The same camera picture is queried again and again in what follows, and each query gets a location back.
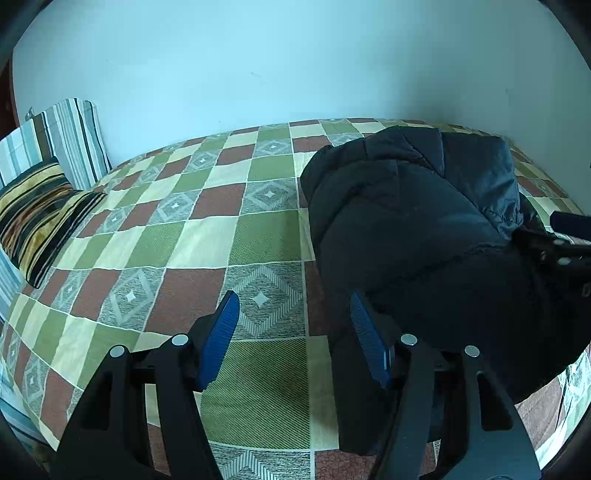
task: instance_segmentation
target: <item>dark blue fabric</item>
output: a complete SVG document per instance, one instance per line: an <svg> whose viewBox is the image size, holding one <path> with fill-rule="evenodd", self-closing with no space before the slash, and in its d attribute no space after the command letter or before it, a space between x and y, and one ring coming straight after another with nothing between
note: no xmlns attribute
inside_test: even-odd
<svg viewBox="0 0 591 480"><path fill-rule="evenodd" d="M301 186L329 312L341 449L375 452L391 401L352 327L355 290L433 347L476 345L516 403L566 365L548 352L568 350L571 332L511 242L524 218L505 141L391 127L324 147Z"/></svg>

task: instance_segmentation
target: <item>silver screw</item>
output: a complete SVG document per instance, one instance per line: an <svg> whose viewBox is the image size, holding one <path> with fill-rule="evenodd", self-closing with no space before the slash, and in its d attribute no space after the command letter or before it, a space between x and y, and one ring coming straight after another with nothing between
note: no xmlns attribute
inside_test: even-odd
<svg viewBox="0 0 591 480"><path fill-rule="evenodd" d="M466 348L464 348L464 351L466 352L467 356L472 356L474 358L480 355L480 350L474 345L468 345Z"/></svg>
<svg viewBox="0 0 591 480"><path fill-rule="evenodd" d="M405 333L400 337L400 341L405 345L416 345L418 340L412 333Z"/></svg>
<svg viewBox="0 0 591 480"><path fill-rule="evenodd" d="M184 345L189 341L189 337L186 336L184 333L179 333L178 335L173 336L173 345L181 346Z"/></svg>
<svg viewBox="0 0 591 480"><path fill-rule="evenodd" d="M124 353L125 353L125 348L123 348L121 345L116 345L111 349L111 351L109 351L109 355L112 356L113 358L120 357Z"/></svg>

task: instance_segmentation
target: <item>striped pillow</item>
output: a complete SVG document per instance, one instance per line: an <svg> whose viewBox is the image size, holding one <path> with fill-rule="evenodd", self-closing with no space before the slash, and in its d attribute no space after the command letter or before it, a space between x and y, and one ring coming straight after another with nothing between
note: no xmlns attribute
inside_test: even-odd
<svg viewBox="0 0 591 480"><path fill-rule="evenodd" d="M66 240L104 197L74 190L55 157L2 189L0 244L31 287L39 287Z"/></svg>

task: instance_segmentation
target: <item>bedsheet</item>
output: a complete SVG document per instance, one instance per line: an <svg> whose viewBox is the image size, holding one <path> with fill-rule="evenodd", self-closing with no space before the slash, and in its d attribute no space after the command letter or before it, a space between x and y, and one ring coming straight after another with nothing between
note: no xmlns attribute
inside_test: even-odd
<svg viewBox="0 0 591 480"><path fill-rule="evenodd" d="M0 339L15 391L56 448L108 349L160 345L212 312L228 289L241 302L218 379L197 405L224 478L366 478L374 458L338 450L323 293L299 176L322 146L392 125L311 120L194 138L139 155L95 186L107 198L80 226L39 289L12 304ZM576 205L510 143L515 173L548 225ZM541 463L590 401L589 349L518 406ZM154 461L167 470L155 389L147 388ZM423 471L434 468L426 446Z"/></svg>

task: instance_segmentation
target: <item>light blue wall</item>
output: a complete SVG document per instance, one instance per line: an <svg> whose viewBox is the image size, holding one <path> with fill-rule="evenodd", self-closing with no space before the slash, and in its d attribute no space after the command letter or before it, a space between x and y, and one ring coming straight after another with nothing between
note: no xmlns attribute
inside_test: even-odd
<svg viewBox="0 0 591 480"><path fill-rule="evenodd" d="M94 102L115 163L306 118L465 124L514 137L591 213L591 72L537 0L54 0L14 84L20 118Z"/></svg>

